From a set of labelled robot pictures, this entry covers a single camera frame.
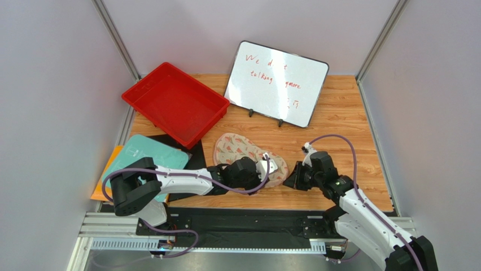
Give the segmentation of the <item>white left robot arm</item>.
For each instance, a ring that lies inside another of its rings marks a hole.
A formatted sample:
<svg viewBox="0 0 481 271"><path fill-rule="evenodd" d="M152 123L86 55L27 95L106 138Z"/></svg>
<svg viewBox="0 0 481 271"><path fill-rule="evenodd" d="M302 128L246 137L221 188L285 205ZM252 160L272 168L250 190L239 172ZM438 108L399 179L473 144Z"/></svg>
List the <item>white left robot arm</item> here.
<svg viewBox="0 0 481 271"><path fill-rule="evenodd" d="M164 194L224 195L228 191L253 194L263 188L278 167L268 154L254 161L242 157L232 164L197 170L172 169L141 158L107 175L102 193L113 203L116 216L135 216L151 226L169 220L167 205L156 197Z"/></svg>

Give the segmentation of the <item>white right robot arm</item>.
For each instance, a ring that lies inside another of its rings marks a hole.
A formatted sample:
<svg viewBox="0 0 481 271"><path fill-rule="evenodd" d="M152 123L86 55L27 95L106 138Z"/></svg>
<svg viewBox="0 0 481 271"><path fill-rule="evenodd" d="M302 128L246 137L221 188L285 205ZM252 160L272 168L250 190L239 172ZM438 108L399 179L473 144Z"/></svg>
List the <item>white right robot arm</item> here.
<svg viewBox="0 0 481 271"><path fill-rule="evenodd" d="M309 237L339 235L383 270L438 269L432 243L424 236L414 237L374 206L353 179L338 173L326 151L306 151L283 184L302 191L317 187L335 204L319 223L308 224Z"/></svg>

